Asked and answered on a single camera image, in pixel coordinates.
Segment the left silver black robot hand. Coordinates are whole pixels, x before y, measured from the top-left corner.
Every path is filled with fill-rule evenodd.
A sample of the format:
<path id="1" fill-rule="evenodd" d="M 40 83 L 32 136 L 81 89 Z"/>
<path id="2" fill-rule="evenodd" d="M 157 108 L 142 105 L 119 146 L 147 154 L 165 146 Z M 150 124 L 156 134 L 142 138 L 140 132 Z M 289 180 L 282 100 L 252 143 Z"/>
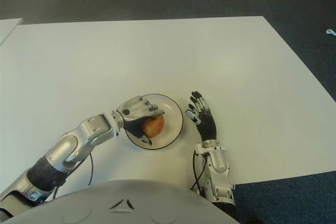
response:
<path id="1" fill-rule="evenodd" d="M 162 114 L 164 110 L 159 109 L 156 104 L 150 103 L 143 96 L 137 96 L 122 103 L 111 113 L 119 129 L 124 128 L 147 145 L 152 145 L 152 141 L 144 134 L 142 124 L 147 119 Z"/>

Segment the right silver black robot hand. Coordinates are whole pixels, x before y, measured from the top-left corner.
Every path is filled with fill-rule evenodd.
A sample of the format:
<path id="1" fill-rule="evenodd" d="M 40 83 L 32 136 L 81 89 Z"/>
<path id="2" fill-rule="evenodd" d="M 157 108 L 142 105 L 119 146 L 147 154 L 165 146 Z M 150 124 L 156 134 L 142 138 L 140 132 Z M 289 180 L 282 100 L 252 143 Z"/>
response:
<path id="1" fill-rule="evenodd" d="M 198 91 L 192 91 L 190 100 L 185 114 L 196 125 L 202 142 L 216 140 L 216 124 L 207 101 Z"/>

